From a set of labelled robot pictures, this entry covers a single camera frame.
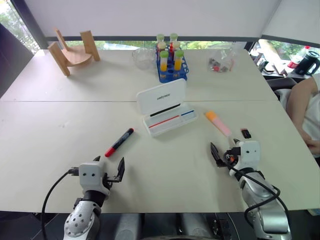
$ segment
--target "green cap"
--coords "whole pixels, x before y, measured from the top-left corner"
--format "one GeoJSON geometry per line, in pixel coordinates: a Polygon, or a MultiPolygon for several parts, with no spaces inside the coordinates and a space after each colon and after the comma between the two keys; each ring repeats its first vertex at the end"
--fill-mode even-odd
{"type": "Polygon", "coordinates": [[[161,52],[160,52],[160,57],[161,57],[161,58],[167,58],[167,57],[169,57],[169,52],[168,52],[168,51],[161,51],[161,52]]]}
{"type": "Polygon", "coordinates": [[[158,35],[156,36],[156,39],[162,41],[163,39],[165,39],[165,35],[163,35],[163,34],[158,34],[158,35]]]}
{"type": "Polygon", "coordinates": [[[174,55],[178,58],[183,57],[184,56],[184,51],[182,50],[177,50],[174,52],[174,55]]]}
{"type": "Polygon", "coordinates": [[[170,38],[171,38],[171,39],[177,39],[177,38],[178,38],[178,34],[176,34],[176,33],[171,33],[171,34],[170,34],[170,38]]]}

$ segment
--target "black cable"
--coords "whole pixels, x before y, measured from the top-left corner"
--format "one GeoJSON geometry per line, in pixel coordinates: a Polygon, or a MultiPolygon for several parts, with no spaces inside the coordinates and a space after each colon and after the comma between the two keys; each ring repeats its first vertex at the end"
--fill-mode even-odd
{"type": "Polygon", "coordinates": [[[241,176],[243,176],[243,177],[245,177],[245,178],[247,178],[247,179],[250,179],[251,181],[253,181],[254,183],[256,183],[256,184],[258,184],[259,186],[263,187],[263,188],[266,189],[270,194],[273,195],[273,197],[271,197],[271,198],[269,198],[269,199],[267,199],[267,200],[265,200],[265,201],[262,201],[262,202],[260,202],[260,203],[257,203],[256,205],[253,205],[253,206],[251,206],[251,207],[249,207],[249,208],[247,208],[247,209],[245,210],[245,212],[244,212],[244,218],[245,218],[245,220],[247,221],[247,223],[248,223],[251,227],[253,227],[253,224],[252,224],[252,223],[249,221],[249,219],[248,219],[248,213],[249,213],[249,211],[251,211],[252,209],[261,207],[262,205],[265,205],[265,204],[267,204],[267,203],[269,203],[269,202],[277,199],[277,200],[280,202],[280,204],[282,205],[282,207],[284,208],[284,213],[285,213],[285,215],[286,215],[286,218],[287,218],[287,220],[288,220],[288,224],[289,224],[289,227],[290,227],[291,221],[290,221],[289,211],[288,211],[288,208],[287,208],[286,204],[284,203],[284,201],[282,201],[282,199],[279,197],[279,195],[280,195],[280,190],[279,190],[277,187],[273,186],[274,189],[277,191],[277,193],[275,193],[273,190],[271,190],[269,187],[267,187],[267,186],[264,185],[263,183],[261,183],[261,182],[259,182],[258,180],[256,180],[256,179],[248,176],[248,175],[245,174],[245,173],[242,173],[242,172],[239,171],[238,169],[236,169],[236,168],[234,168],[233,166],[231,166],[231,165],[228,163],[227,153],[226,153],[226,152],[223,154],[223,160],[224,160],[225,165],[226,165],[228,168],[232,169],[233,171],[235,171],[236,173],[240,174],[241,176]]]}
{"type": "Polygon", "coordinates": [[[69,171],[67,171],[65,174],[63,174],[50,188],[49,192],[46,194],[43,205],[42,205],[42,212],[41,212],[41,230],[42,230],[42,236],[43,236],[43,240],[48,240],[47,238],[47,233],[46,233],[46,227],[45,227],[45,210],[46,210],[46,205],[47,205],[47,201],[50,197],[51,192],[53,191],[53,189],[57,186],[57,184],[65,177],[69,174],[69,171]]]}

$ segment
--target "black marker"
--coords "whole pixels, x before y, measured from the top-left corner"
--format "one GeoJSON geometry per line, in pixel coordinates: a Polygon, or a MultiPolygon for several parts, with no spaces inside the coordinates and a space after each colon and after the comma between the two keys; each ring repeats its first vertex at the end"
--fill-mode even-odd
{"type": "Polygon", "coordinates": [[[134,132],[133,128],[129,128],[128,131],[126,131],[119,139],[115,142],[115,144],[112,145],[112,147],[109,148],[108,151],[104,154],[107,158],[110,157],[120,145],[127,140],[127,138],[134,132]]]}

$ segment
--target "person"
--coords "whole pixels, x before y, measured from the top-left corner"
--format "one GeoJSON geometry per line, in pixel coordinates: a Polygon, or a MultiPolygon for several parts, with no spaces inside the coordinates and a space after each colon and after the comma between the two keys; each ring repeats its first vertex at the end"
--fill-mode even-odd
{"type": "Polygon", "coordinates": [[[280,102],[295,128],[317,159],[320,157],[320,73],[314,74],[292,90],[280,89],[280,102]]]}

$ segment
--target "clear plastic bag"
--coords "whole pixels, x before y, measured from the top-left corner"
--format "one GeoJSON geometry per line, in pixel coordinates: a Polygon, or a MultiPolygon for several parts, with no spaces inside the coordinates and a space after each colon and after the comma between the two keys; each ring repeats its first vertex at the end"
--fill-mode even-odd
{"type": "Polygon", "coordinates": [[[212,72],[226,73],[233,69],[239,47],[234,42],[219,43],[210,47],[208,68],[212,72]]]}

